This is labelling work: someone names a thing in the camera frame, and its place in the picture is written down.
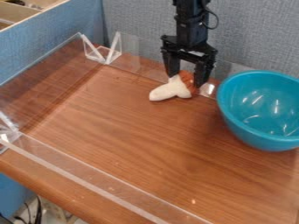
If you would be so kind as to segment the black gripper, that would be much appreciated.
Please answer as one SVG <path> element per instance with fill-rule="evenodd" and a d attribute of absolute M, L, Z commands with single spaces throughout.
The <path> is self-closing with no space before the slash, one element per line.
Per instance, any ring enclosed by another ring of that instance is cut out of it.
<path fill-rule="evenodd" d="M 180 71 L 180 61 L 194 64 L 193 80 L 198 88 L 209 79 L 217 50 L 205 42 L 194 46 L 185 46 L 177 43 L 174 36 L 161 36 L 162 63 L 166 75 L 172 78 Z"/>

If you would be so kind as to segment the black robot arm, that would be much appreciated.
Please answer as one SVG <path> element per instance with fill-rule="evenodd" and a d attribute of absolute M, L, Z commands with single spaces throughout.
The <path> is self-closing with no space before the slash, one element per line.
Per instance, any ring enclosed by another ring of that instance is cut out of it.
<path fill-rule="evenodd" d="M 193 86 L 198 88 L 209 79 L 217 50 L 208 44 L 209 15 L 217 15 L 208 8 L 210 0 L 172 0 L 176 7 L 176 35 L 161 36 L 162 63 L 172 78 L 180 71 L 180 61 L 194 65 Z"/>

